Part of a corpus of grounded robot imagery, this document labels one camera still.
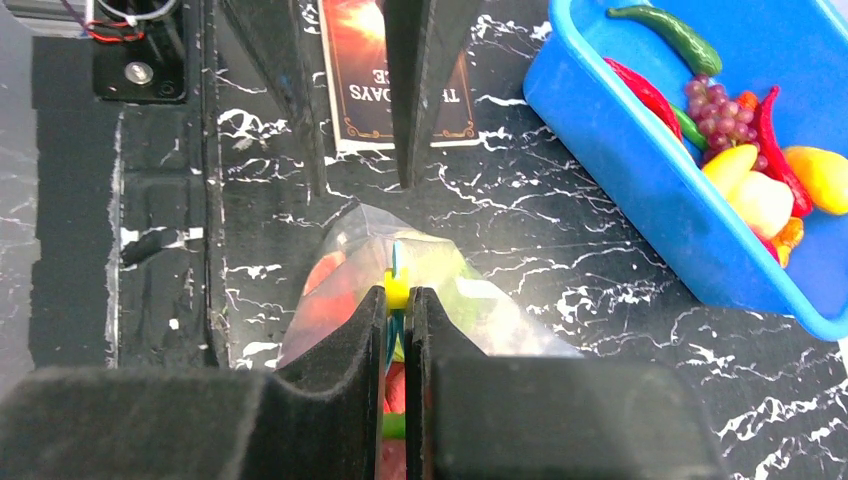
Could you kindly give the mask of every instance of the brown book cover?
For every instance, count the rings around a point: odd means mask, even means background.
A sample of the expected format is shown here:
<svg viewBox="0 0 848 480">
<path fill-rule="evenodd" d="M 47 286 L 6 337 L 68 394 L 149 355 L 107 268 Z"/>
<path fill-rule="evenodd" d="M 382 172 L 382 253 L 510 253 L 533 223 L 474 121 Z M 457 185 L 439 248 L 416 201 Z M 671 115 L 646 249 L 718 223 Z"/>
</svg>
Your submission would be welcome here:
<svg viewBox="0 0 848 480">
<path fill-rule="evenodd" d="M 394 148 L 383 15 L 375 0 L 319 0 L 336 150 Z M 445 87 L 435 147 L 477 143 L 465 53 Z"/>
</svg>

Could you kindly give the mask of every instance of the clear plastic bag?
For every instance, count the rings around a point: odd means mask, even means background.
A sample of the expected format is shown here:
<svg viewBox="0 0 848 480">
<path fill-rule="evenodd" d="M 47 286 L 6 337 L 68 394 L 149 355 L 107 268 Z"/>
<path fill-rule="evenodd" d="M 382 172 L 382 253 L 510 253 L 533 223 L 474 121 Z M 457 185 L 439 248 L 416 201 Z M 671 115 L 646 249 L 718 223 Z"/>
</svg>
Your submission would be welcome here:
<svg viewBox="0 0 848 480">
<path fill-rule="evenodd" d="M 283 337 L 278 368 L 335 331 L 372 286 L 383 284 L 396 241 L 410 286 L 433 288 L 451 321 L 487 355 L 580 356 L 471 268 L 452 241 L 360 205 L 327 234 Z"/>
</svg>

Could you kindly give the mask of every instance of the mango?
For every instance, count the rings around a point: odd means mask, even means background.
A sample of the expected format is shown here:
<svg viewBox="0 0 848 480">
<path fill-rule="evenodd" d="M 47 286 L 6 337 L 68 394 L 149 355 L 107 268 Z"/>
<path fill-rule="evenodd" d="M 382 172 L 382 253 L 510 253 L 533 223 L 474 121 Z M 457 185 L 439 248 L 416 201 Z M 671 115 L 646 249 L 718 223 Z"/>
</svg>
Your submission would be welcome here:
<svg viewBox="0 0 848 480">
<path fill-rule="evenodd" d="M 748 144 L 739 145 L 716 155 L 704 165 L 701 171 L 726 199 L 745 175 L 754 168 L 756 161 L 757 147 Z"/>
<path fill-rule="evenodd" d="M 833 215 L 848 213 L 848 159 L 814 147 L 788 147 L 783 154 L 815 206 Z"/>
<path fill-rule="evenodd" d="M 771 240 L 789 222 L 795 197 L 785 183 L 749 171 L 727 196 L 727 203 L 757 236 Z"/>
</svg>

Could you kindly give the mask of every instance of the metal screw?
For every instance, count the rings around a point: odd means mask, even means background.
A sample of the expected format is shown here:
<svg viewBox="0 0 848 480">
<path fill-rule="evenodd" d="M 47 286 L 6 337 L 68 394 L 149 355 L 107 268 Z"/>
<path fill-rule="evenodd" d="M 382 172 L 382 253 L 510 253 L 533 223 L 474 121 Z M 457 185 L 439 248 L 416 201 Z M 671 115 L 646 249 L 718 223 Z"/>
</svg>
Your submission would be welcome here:
<svg viewBox="0 0 848 480">
<path fill-rule="evenodd" d="M 124 76 L 136 85 L 147 85 L 153 80 L 153 69 L 144 62 L 130 62 L 124 68 Z"/>
</svg>

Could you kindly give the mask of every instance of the bunch of grapes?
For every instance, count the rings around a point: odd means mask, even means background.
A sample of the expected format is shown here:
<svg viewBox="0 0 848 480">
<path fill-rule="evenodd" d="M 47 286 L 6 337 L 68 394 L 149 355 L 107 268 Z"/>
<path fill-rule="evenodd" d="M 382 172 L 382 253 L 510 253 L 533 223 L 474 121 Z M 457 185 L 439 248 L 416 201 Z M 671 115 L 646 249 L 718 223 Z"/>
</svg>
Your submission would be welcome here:
<svg viewBox="0 0 848 480">
<path fill-rule="evenodd" d="M 698 125 L 709 145 L 704 152 L 704 163 L 728 148 L 745 143 L 754 145 L 759 152 L 757 131 L 750 126 L 754 112 L 728 98 L 723 85 L 709 85 L 709 81 L 706 75 L 698 75 L 684 89 L 689 99 L 686 113 Z M 754 169 L 760 171 L 767 163 L 765 157 L 758 155 Z"/>
</svg>

